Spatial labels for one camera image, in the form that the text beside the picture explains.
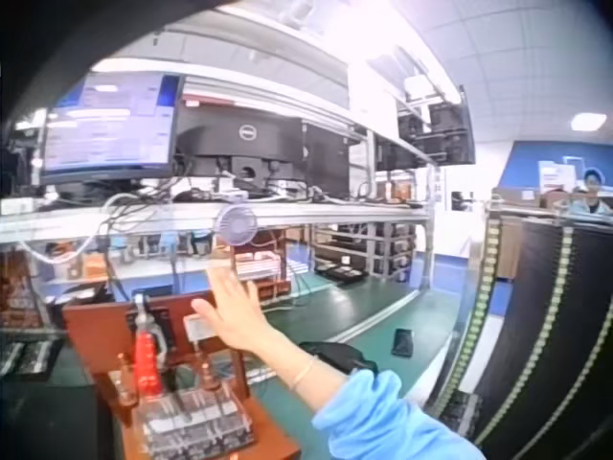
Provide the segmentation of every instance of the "red component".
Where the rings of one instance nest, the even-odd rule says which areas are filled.
[[[151,333],[139,331],[136,333],[136,350],[134,353],[134,373],[136,386],[142,397],[162,395],[162,380],[157,371],[157,351],[155,338]]]

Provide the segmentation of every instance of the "person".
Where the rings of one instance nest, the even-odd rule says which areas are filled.
[[[193,309],[226,345],[253,353],[314,412],[339,459],[484,459],[466,439],[398,398],[400,378],[360,370],[346,376],[292,343],[268,324],[253,282],[244,288],[227,267],[207,270],[216,308],[194,299]]]
[[[609,208],[598,196],[602,188],[602,174],[598,170],[589,169],[583,175],[585,183],[586,196],[581,199],[573,199],[571,204],[571,212],[584,214],[611,214]]]

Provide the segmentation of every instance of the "blue sleeve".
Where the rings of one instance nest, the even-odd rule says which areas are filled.
[[[359,371],[313,418],[329,436],[334,458],[344,460],[483,460],[466,439],[398,398],[400,378],[391,371]]]

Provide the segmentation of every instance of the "dell logo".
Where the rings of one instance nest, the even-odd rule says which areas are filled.
[[[255,141],[258,138],[258,130],[253,125],[243,125],[238,129],[238,136],[243,141]]]

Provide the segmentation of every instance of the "round fan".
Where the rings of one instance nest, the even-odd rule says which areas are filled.
[[[234,204],[224,208],[217,216],[215,224],[218,233],[232,246],[247,244],[258,232],[258,220],[249,206]]]

